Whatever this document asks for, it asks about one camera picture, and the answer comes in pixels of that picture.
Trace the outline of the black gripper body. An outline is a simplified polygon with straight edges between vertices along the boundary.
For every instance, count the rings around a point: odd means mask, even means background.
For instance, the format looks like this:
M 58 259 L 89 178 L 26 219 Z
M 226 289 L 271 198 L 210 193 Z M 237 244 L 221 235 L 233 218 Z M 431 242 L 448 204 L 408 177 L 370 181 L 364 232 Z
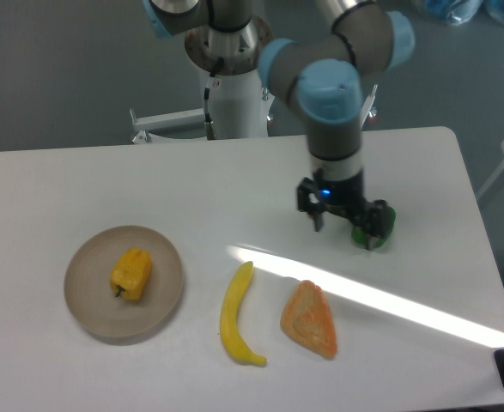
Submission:
M 313 205 L 323 205 L 325 212 L 349 221 L 359 221 L 366 214 L 363 171 L 349 179 L 329 180 L 321 169 L 304 178 L 296 189 L 297 209 L 309 215 Z

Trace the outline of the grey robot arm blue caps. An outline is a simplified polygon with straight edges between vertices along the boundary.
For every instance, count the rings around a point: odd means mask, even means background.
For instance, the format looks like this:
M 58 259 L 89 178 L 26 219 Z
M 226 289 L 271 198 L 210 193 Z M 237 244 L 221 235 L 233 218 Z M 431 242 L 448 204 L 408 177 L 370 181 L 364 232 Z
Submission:
M 324 214 L 348 220 L 356 244 L 382 246 L 394 210 L 368 201 L 363 189 L 361 129 L 368 109 L 361 79 L 405 62 L 415 48 L 410 21 L 374 1 L 321 1 L 326 38 L 300 45 L 274 38 L 249 1 L 146 1 L 155 34 L 185 37 L 188 58 L 204 74 L 203 124 L 208 140 L 244 136 L 264 124 L 235 102 L 243 78 L 259 79 L 257 98 L 280 100 L 303 124 L 312 174 L 296 190 L 297 208 L 323 227 Z

